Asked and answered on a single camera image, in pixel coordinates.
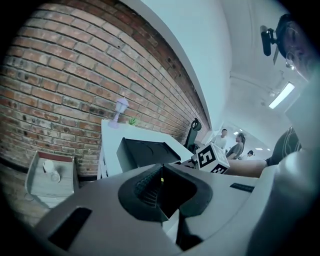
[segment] brick wall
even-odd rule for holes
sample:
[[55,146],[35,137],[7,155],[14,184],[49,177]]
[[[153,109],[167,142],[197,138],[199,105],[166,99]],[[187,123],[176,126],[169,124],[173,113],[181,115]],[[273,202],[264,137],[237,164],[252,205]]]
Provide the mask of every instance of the brick wall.
[[112,0],[43,4],[17,33],[0,76],[0,156],[29,166],[36,150],[76,156],[80,175],[97,173],[101,120],[115,102],[120,122],[184,143],[199,97],[173,50],[139,15]]

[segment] white ceiling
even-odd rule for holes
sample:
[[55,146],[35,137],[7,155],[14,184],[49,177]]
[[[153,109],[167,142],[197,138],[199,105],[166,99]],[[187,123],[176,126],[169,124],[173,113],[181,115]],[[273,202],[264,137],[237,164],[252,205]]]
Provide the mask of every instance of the white ceiling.
[[[274,65],[276,47],[271,56],[263,53],[260,26],[277,27],[286,10],[273,0],[221,0],[232,47],[231,86],[224,110],[224,120],[273,148],[279,136],[291,125],[286,109],[300,95],[306,82],[286,68],[279,54]],[[269,104],[288,82],[295,89],[275,109]]]

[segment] purple lamp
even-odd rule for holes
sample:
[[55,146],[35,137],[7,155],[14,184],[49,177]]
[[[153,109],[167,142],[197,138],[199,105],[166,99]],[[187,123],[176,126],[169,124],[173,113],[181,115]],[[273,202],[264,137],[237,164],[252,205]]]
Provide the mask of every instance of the purple lamp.
[[119,114],[125,112],[125,110],[127,109],[127,107],[129,106],[128,101],[125,98],[120,98],[116,101],[116,105],[115,105],[115,111],[116,114],[113,118],[112,121],[109,121],[108,126],[114,128],[114,129],[118,129],[119,128],[119,124],[118,124],[118,118],[119,118]]

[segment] white desk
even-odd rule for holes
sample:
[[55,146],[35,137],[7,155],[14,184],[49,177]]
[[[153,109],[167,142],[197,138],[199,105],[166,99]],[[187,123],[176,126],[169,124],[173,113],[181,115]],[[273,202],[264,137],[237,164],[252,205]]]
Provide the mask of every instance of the white desk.
[[129,124],[119,123],[118,129],[108,126],[108,120],[101,121],[102,146],[99,158],[97,179],[121,174],[121,159],[117,150],[123,138],[150,142],[165,142],[181,158],[181,162],[190,159],[193,154],[170,135],[158,131],[138,128]]

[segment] white cube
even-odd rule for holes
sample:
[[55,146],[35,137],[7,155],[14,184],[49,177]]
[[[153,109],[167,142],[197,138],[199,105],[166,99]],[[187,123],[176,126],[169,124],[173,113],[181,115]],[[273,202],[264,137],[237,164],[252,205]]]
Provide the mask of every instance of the white cube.
[[223,174],[230,167],[224,150],[212,142],[197,149],[196,158],[201,171]]

